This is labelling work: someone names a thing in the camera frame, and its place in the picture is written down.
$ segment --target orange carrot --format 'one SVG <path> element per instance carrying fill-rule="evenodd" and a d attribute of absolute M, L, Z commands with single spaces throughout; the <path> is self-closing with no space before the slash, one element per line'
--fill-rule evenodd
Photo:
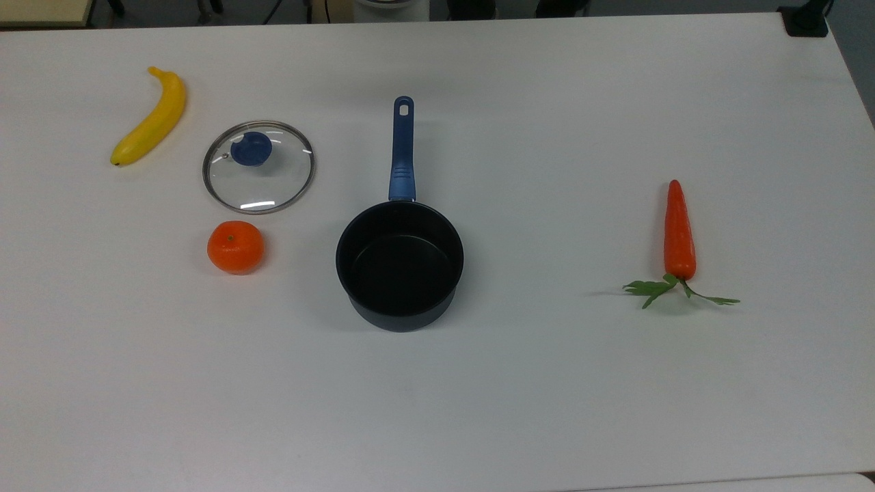
<path fill-rule="evenodd" d="M 635 280 L 631 284 L 623 285 L 626 292 L 634 296 L 647 296 L 642 309 L 650 306 L 656 298 L 674 289 L 678 284 L 683 287 L 683 292 L 687 294 L 688 298 L 697 296 L 718 306 L 728 306 L 739 302 L 738 299 L 703 296 L 687 285 L 687 280 L 696 275 L 696 247 L 693 245 L 693 232 L 690 228 L 690 217 L 687 215 L 687 203 L 683 199 L 681 183 L 677 179 L 668 183 L 665 242 L 662 247 L 662 259 L 665 263 L 665 275 L 662 276 L 662 282 Z"/>
<path fill-rule="evenodd" d="M 690 280 L 696 275 L 696 246 L 687 203 L 683 199 L 681 183 L 674 179 L 668 183 L 668 206 L 665 209 L 665 243 L 662 254 L 665 271 L 678 278 Z"/>

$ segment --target lid knob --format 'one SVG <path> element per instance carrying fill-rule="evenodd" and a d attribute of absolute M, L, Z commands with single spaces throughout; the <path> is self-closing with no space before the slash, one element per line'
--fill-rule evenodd
<path fill-rule="evenodd" d="M 270 138 L 260 131 L 247 131 L 240 142 L 231 144 L 231 157 L 241 165 L 262 165 L 273 150 Z"/>

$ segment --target banana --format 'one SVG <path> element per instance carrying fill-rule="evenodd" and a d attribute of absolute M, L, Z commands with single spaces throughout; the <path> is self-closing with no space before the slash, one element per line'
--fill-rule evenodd
<path fill-rule="evenodd" d="M 173 130 L 186 107 L 186 85 L 173 72 L 149 67 L 161 81 L 161 99 L 152 112 L 115 147 L 109 162 L 128 165 L 146 155 Z"/>

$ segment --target black saucepan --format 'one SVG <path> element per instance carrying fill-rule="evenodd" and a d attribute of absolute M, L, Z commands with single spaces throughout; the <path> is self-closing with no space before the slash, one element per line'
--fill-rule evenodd
<path fill-rule="evenodd" d="M 359 214 L 340 236 L 340 283 L 362 318 L 393 332 L 424 327 L 452 302 L 462 275 L 459 233 L 416 202 L 413 100 L 395 100 L 389 201 Z"/>

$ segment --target green leaf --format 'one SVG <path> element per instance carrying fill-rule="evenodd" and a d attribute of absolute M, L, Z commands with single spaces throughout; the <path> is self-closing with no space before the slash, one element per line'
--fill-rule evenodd
<path fill-rule="evenodd" d="M 654 295 L 648 297 L 647 300 L 644 301 L 644 306 L 642 306 L 641 309 L 647 309 L 648 306 L 650 306 L 650 303 L 652 303 L 653 301 L 655 301 L 656 298 L 658 298 L 660 295 L 661 295 L 661 294 L 654 294 Z"/>
<path fill-rule="evenodd" d="M 672 287 L 677 285 L 678 282 L 677 277 L 670 273 L 666 273 L 665 275 L 663 275 L 662 279 L 665 280 L 668 284 L 671 284 Z"/>
<path fill-rule="evenodd" d="M 702 299 L 708 299 L 709 301 L 713 302 L 714 304 L 716 304 L 718 306 L 731 306 L 733 304 L 737 304 L 737 303 L 741 302 L 738 299 L 712 298 L 712 297 L 708 297 L 708 296 L 699 296 L 699 297 L 701 297 Z"/>
<path fill-rule="evenodd" d="M 631 284 L 623 285 L 626 292 L 634 296 L 652 296 L 654 294 L 662 294 L 672 287 L 674 287 L 674 285 L 666 282 L 643 282 L 641 280 L 635 280 Z"/>
<path fill-rule="evenodd" d="M 738 299 L 713 298 L 713 297 L 704 296 L 704 295 L 690 289 L 690 286 L 687 285 L 687 282 L 685 280 L 681 280 L 681 285 L 683 285 L 683 291 L 687 292 L 688 298 L 692 297 L 692 296 L 698 296 L 702 299 L 709 300 L 718 306 L 731 306 L 733 304 L 737 304 L 737 303 L 741 302 Z"/>
<path fill-rule="evenodd" d="M 631 284 L 623 285 L 623 288 L 626 289 L 626 292 L 634 296 L 647 296 L 647 300 L 644 301 L 644 306 L 641 307 L 641 309 L 647 309 L 656 298 L 670 291 L 675 285 L 677 285 L 677 278 L 674 276 L 666 274 L 663 278 L 666 280 L 665 282 L 645 282 L 642 280 L 635 280 Z"/>

